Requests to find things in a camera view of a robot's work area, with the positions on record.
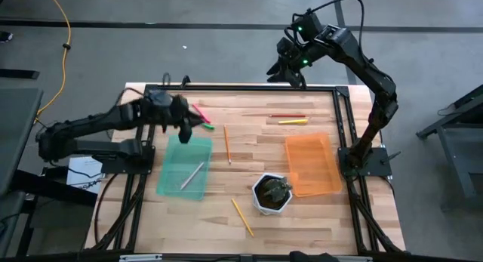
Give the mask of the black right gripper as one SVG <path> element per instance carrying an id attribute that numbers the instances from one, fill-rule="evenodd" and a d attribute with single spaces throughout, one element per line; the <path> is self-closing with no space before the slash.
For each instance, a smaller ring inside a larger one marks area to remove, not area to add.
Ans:
<path id="1" fill-rule="evenodd" d="M 289 83 L 292 88 L 306 89 L 306 80 L 301 69 L 312 66 L 314 59 L 287 38 L 281 38 L 276 45 L 278 53 L 275 62 L 267 71 L 268 83 Z"/>

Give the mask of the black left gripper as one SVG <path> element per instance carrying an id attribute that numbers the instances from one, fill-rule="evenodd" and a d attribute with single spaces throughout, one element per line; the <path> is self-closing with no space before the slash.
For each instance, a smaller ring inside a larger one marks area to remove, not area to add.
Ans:
<path id="1" fill-rule="evenodd" d="M 192 127 L 202 125 L 205 120 L 189 111 L 189 104 L 185 97 L 180 94 L 167 95 L 168 105 L 165 110 L 165 124 L 179 127 L 179 141 L 188 143 L 192 136 Z"/>

